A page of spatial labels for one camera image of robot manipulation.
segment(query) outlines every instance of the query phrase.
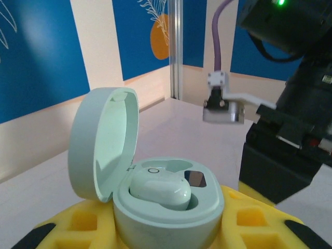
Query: orange circle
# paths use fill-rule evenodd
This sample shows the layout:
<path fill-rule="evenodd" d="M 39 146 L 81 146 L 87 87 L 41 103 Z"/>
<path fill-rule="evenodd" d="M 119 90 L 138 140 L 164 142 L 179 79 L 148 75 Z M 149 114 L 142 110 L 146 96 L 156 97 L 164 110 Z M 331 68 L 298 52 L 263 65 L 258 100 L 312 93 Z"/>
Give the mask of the orange circle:
<path fill-rule="evenodd" d="M 169 45 L 165 40 L 165 37 L 169 39 L 168 15 L 162 14 L 158 20 L 159 21 L 155 21 L 154 25 L 152 26 L 150 33 L 150 43 L 152 52 L 154 53 L 155 57 L 158 60 L 164 60 L 167 59 L 170 55 Z"/>

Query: white table surface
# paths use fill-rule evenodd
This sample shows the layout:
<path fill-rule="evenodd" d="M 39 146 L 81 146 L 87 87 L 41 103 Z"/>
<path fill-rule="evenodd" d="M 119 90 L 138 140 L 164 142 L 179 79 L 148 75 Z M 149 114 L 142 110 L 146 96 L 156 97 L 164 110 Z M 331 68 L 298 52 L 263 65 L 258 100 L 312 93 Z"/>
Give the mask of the white table surface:
<path fill-rule="evenodd" d="M 252 122 L 214 125 L 202 108 L 166 100 L 140 114 L 134 161 L 173 156 L 210 168 L 220 184 L 237 189 L 242 146 Z M 323 166 L 310 187 L 278 208 L 302 219 L 332 244 L 332 169 Z M 11 248 L 35 225 L 81 201 L 70 185 L 67 152 L 0 184 L 0 248 Z"/>

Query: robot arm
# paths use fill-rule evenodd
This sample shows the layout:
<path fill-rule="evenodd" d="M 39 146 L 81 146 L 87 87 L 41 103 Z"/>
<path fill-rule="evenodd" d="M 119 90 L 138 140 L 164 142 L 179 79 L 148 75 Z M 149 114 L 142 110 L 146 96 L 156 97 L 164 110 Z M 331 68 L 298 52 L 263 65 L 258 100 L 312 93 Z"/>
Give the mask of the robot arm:
<path fill-rule="evenodd" d="M 332 1 L 247 0 L 238 25 L 266 59 L 303 58 L 275 106 L 256 98 L 260 119 L 243 147 L 239 190 L 273 205 L 309 186 L 322 164 L 332 167 Z M 262 41 L 290 57 L 273 58 Z M 234 113 L 231 104 L 217 107 L 220 102 L 245 103 L 223 86 L 210 90 L 206 121 Z"/>

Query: white bracket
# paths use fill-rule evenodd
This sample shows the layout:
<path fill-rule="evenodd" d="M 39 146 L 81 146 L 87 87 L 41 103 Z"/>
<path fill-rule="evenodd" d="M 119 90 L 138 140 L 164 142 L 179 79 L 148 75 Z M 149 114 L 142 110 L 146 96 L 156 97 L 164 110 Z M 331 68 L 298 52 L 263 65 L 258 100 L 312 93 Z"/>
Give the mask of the white bracket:
<path fill-rule="evenodd" d="M 212 91 L 214 87 L 221 87 L 222 98 L 224 100 L 238 101 L 243 103 L 244 105 L 249 104 L 254 106 L 260 106 L 262 104 L 269 108 L 276 109 L 276 105 L 274 103 L 260 99 L 251 94 L 231 93 L 229 88 L 229 77 L 228 74 L 224 71 L 215 71 L 213 73 L 210 73 L 209 77 L 207 78 L 207 82 L 210 91 Z"/>

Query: white wall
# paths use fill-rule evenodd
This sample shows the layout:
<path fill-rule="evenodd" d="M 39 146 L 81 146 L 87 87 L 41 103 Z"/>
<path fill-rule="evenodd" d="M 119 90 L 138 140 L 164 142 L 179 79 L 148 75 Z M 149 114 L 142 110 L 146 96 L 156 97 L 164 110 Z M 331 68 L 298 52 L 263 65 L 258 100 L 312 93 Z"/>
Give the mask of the white wall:
<path fill-rule="evenodd" d="M 112 0 L 71 0 L 90 88 L 128 86 L 143 108 L 170 97 L 170 67 L 123 82 Z M 0 182 L 67 149 L 82 97 L 0 124 Z"/>
<path fill-rule="evenodd" d="M 206 29 L 205 29 L 205 49 L 204 68 L 190 66 L 183 67 L 183 99 L 186 102 L 202 106 L 204 100 L 209 97 L 207 78 L 208 73 L 214 69 L 214 51 L 212 41 L 211 24 L 215 10 L 224 0 L 208 0 Z M 230 72 L 233 40 L 236 26 L 238 0 L 234 0 L 222 13 L 219 19 L 219 36 L 222 49 L 222 70 Z M 276 102 L 285 87 L 284 81 L 271 80 L 240 74 L 230 74 L 230 88 L 232 92 L 247 92 Z M 246 118 L 256 120 L 256 108 L 245 107 Z"/>

